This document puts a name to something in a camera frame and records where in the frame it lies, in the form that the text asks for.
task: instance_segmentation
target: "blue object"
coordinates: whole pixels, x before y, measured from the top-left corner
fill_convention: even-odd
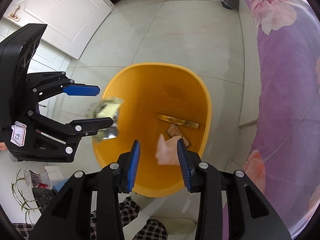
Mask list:
[[[184,144],[183,139],[179,139],[177,143],[177,153],[178,153],[178,159],[179,159],[179,164],[181,168],[181,173],[182,173],[182,178],[185,187],[187,188],[188,191],[191,190],[191,170],[186,158],[185,151],[187,151],[187,148]]]
[[[69,179],[66,179],[66,180],[64,180],[64,181],[62,181],[62,182],[59,182],[58,184],[54,185],[54,186],[52,187],[52,189],[53,189],[56,193],[58,193],[58,192],[60,191],[60,189],[62,189],[62,187],[64,186],[64,184],[65,184],[68,180],[69,180]]]
[[[133,143],[133,149],[131,150],[131,162],[128,170],[128,185],[127,188],[129,192],[132,191],[134,187],[134,182],[136,180],[137,176],[137,170],[138,170],[138,164],[139,164],[139,159],[140,159],[140,142],[135,141]]]
[[[95,97],[100,93],[100,88],[98,86],[70,85],[64,88],[63,92],[69,96]]]

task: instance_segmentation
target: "white label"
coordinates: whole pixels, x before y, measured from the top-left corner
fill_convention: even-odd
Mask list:
[[[12,136],[11,142],[19,147],[24,146],[24,139],[26,137],[26,128],[27,126],[23,123],[16,121],[14,125],[11,126],[12,128]]]

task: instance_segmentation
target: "blue gripper pad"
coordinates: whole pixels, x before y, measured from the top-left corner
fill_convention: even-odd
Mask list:
[[[100,93],[100,88],[98,86],[70,85],[64,88],[63,92],[69,96],[95,97]]]

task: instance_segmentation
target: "white door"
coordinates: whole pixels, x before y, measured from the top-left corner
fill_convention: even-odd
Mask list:
[[[18,22],[8,17],[20,5]],[[19,26],[48,24],[42,38],[79,59],[90,38],[111,12],[103,0],[13,0],[4,15]]]

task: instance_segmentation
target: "yellow trash bin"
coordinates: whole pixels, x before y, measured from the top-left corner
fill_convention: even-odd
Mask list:
[[[155,158],[160,134],[171,123],[154,113],[199,123],[199,129],[178,125],[191,143],[189,151],[204,152],[211,122],[211,100],[202,80],[187,68],[165,63],[141,63],[126,67],[106,87],[102,98],[124,100],[119,111],[119,136],[92,141],[103,168],[140,141],[141,154],[134,191],[148,197],[164,197],[183,188],[180,166],[158,165]]]

